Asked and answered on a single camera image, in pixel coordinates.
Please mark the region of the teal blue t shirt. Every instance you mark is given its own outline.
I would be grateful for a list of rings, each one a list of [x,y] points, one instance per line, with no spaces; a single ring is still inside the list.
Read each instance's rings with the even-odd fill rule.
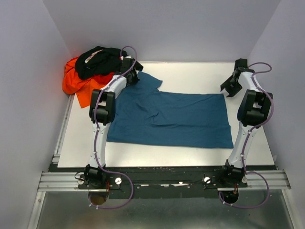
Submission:
[[[107,141],[151,146],[233,148],[222,94],[159,91],[162,81],[139,73],[116,99]]]

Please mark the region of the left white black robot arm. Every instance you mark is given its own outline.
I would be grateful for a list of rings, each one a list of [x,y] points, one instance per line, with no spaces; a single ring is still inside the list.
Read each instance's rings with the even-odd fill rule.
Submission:
[[[91,96],[89,117],[93,127],[92,152],[84,170],[85,181],[94,188],[106,184],[105,147],[108,131],[116,115],[116,98],[130,84],[139,81],[135,68],[136,60],[122,57],[122,65],[112,79],[101,89],[94,89]]]

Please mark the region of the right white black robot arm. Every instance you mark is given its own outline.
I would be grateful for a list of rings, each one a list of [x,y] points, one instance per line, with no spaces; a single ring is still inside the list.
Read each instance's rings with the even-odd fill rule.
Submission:
[[[228,97],[234,97],[244,90],[237,112],[238,135],[233,151],[219,175],[219,181],[225,187],[240,183],[247,174],[246,159],[253,138],[274,112],[273,94],[262,88],[256,79],[258,72],[251,69],[252,66],[248,65],[247,59],[237,59],[232,75],[220,86],[221,91],[228,93]]]

